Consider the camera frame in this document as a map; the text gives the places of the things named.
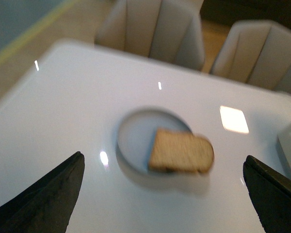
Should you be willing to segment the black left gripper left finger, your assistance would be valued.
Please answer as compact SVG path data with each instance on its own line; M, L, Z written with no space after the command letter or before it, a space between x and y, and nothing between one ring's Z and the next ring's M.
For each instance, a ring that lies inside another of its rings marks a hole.
M85 169L79 151L0 207L0 233L64 233Z

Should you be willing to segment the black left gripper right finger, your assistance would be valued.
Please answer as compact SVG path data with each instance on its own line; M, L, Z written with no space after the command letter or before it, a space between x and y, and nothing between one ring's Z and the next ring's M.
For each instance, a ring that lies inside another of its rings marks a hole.
M265 232L291 233L291 180L251 155L243 177Z

